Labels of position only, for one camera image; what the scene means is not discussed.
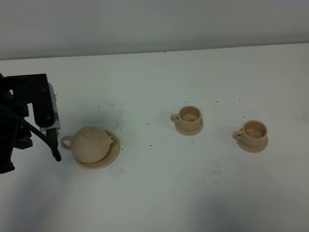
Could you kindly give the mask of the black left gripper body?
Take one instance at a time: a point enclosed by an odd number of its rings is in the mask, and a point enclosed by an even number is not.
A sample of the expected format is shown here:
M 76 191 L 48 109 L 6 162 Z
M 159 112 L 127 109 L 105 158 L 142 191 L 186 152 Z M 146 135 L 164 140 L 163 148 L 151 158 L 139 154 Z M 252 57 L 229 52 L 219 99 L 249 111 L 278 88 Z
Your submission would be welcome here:
M 24 119 L 29 116 L 28 106 L 12 103 L 14 99 L 10 89 L 0 76 L 0 172 L 2 174 L 15 169 L 11 162 L 13 148 L 25 149 L 32 146 L 31 133 L 12 113 Z

